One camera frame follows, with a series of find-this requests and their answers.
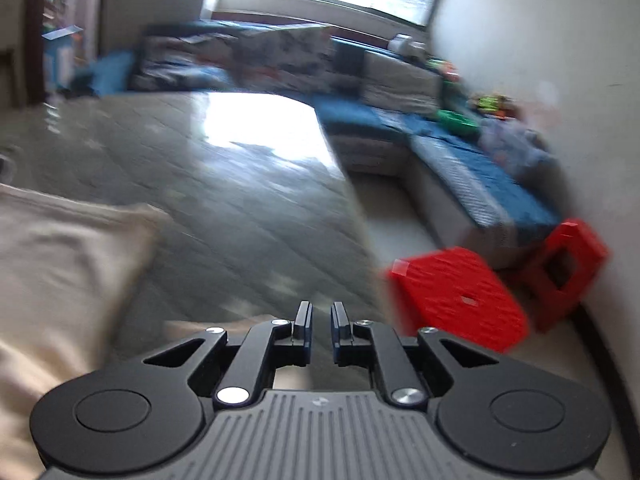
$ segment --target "red plastic step stool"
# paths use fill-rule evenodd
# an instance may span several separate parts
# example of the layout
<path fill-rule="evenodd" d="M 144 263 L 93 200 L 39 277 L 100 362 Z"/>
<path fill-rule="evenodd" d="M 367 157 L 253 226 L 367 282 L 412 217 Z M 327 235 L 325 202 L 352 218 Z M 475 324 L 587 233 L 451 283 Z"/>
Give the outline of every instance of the red plastic step stool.
<path fill-rule="evenodd" d="M 579 219 L 562 222 L 510 282 L 526 286 L 536 297 L 536 328 L 546 332 L 580 301 L 609 256 L 607 247 Z"/>
<path fill-rule="evenodd" d="M 455 247 L 387 271 L 407 334 L 433 326 L 498 352 L 524 339 L 527 316 L 484 260 Z"/>

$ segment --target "blue blanket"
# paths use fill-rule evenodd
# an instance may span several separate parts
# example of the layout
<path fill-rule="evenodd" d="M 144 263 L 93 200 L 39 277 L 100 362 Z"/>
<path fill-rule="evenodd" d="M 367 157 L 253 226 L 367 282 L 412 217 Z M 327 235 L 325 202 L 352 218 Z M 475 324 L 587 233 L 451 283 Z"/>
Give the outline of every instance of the blue blanket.
<path fill-rule="evenodd" d="M 504 226 L 500 245 L 523 247 L 544 239 L 559 216 L 517 184 L 477 146 L 424 121 L 412 150 L 453 192 L 479 226 Z"/>

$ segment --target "tiled floor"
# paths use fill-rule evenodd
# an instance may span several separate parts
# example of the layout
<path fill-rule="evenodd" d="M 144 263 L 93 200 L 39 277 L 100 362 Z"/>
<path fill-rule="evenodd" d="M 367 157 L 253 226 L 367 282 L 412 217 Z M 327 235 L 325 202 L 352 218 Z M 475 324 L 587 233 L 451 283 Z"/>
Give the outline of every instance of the tiled floor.
<path fill-rule="evenodd" d="M 437 244 L 395 180 L 364 174 L 352 174 L 350 177 L 366 216 L 371 249 L 381 269 L 396 258 L 437 249 Z M 531 335 L 514 348 L 511 355 L 578 381 L 604 396 L 596 370 L 568 323 L 561 323 L 544 335 Z M 604 480 L 631 480 L 617 428 L 609 437 L 596 471 Z"/>

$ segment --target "patterned pillow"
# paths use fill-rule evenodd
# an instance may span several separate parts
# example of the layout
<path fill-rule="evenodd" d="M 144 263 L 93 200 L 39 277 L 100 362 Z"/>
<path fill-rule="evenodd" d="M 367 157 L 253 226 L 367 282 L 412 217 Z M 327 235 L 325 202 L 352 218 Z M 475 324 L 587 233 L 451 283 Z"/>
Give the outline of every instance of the patterned pillow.
<path fill-rule="evenodd" d="M 232 70 L 236 65 L 238 38 L 226 34 L 202 34 L 186 38 L 149 36 L 145 40 L 146 63 L 200 64 Z"/>
<path fill-rule="evenodd" d="M 435 118 L 440 109 L 440 76 L 377 52 L 365 52 L 362 101 L 376 108 Z"/>
<path fill-rule="evenodd" d="M 150 36 L 131 87 L 142 91 L 236 89 L 237 42 L 238 38 L 226 34 Z"/>
<path fill-rule="evenodd" d="M 257 91 L 329 92 L 330 25 L 246 30 L 240 37 L 242 84 Z"/>

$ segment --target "toy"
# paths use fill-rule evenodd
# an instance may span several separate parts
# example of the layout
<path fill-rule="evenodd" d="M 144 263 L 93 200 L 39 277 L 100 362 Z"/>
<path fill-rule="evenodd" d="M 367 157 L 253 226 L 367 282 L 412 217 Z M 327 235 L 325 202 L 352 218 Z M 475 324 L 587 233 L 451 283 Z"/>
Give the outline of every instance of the toy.
<path fill-rule="evenodd" d="M 518 107 L 513 100 L 501 94 L 483 95 L 472 94 L 467 105 L 481 115 L 493 116 L 498 119 L 518 118 Z"/>
<path fill-rule="evenodd" d="M 458 73 L 458 69 L 450 61 L 432 57 L 430 60 L 428 60 L 427 66 L 431 69 L 437 70 L 440 75 L 447 81 L 450 81 L 452 83 L 457 83 L 458 81 L 460 81 L 460 74 Z"/>
<path fill-rule="evenodd" d="M 480 136 L 478 124 L 464 115 L 450 110 L 438 110 L 438 122 L 444 129 L 470 142 L 476 142 Z"/>

